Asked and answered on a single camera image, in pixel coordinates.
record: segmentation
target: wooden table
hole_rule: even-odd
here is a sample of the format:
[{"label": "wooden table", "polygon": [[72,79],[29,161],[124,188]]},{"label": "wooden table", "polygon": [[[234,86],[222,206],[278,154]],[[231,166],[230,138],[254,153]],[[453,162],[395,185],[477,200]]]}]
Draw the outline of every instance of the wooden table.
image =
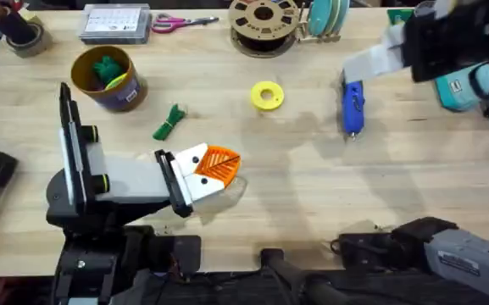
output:
[{"label": "wooden table", "polygon": [[[378,42],[385,9],[352,9],[340,42],[295,45],[273,59],[234,49],[224,10],[170,13],[221,20],[124,47],[148,83],[136,110],[111,114],[71,88],[108,154],[147,158],[207,142],[242,155],[236,183],[198,203],[193,217],[165,209],[138,221],[201,236],[203,270],[255,269],[263,247],[283,247],[302,267],[335,268],[328,241],[367,220],[400,225],[432,215],[489,239],[489,121],[477,111],[449,113],[431,84],[415,85],[404,71],[365,84],[366,130],[356,142],[338,131],[342,61]],[[0,44],[0,151],[20,160],[0,202],[0,275],[52,275],[64,240],[45,220],[45,188],[63,165],[59,82],[70,82],[88,47],[76,37],[80,12],[38,14],[56,42],[49,52],[21,59]],[[274,112],[250,103],[261,80],[285,90]],[[173,103],[188,107],[187,119],[154,141]]]}]

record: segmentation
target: filament spool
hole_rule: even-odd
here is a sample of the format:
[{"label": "filament spool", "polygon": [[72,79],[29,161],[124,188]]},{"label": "filament spool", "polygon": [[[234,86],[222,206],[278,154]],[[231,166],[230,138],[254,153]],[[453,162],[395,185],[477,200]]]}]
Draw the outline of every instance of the filament spool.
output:
[{"label": "filament spool", "polygon": [[247,56],[282,55],[295,42],[298,17],[292,0],[235,0],[229,7],[231,42]]}]

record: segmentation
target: green yarn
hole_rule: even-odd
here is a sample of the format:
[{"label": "green yarn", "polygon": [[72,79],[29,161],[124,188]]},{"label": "green yarn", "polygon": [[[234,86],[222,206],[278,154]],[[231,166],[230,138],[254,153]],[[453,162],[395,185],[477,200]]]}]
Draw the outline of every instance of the green yarn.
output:
[{"label": "green yarn", "polygon": [[110,56],[103,56],[101,62],[94,63],[93,70],[105,86],[124,73],[119,64]]},{"label": "green yarn", "polygon": [[165,122],[153,133],[152,137],[158,141],[164,141],[169,133],[175,128],[176,124],[180,122],[186,113],[180,109],[178,109],[178,104],[174,105],[170,109],[169,117],[165,120]]}]

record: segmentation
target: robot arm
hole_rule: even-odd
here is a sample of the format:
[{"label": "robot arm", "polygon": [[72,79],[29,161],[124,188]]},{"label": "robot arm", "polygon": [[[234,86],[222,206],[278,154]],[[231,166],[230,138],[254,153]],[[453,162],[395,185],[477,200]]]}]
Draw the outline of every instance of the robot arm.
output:
[{"label": "robot arm", "polygon": [[64,170],[48,187],[47,220],[66,230],[104,231],[105,220],[126,225],[167,205],[187,217],[194,202],[223,191],[240,166],[237,153],[206,143],[176,154],[159,150],[157,163],[105,156],[97,127],[81,124],[64,83],[59,103]]},{"label": "robot arm", "polygon": [[[450,3],[458,3],[451,10]],[[344,63],[347,82],[411,67],[415,82],[489,62],[489,0],[440,0],[386,31],[380,45]]]},{"label": "robot arm", "polygon": [[419,269],[489,295],[489,241],[454,223],[428,217],[391,233],[342,234],[335,244],[348,270]]}]

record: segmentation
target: red scissors handle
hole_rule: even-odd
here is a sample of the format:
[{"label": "red scissors handle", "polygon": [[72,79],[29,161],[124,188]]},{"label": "red scissors handle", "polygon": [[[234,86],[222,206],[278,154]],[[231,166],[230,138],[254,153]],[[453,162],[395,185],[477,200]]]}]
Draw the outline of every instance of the red scissors handle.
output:
[{"label": "red scissors handle", "polygon": [[155,33],[166,34],[187,25],[187,20],[175,18],[169,14],[161,13],[156,16],[152,31]]}]

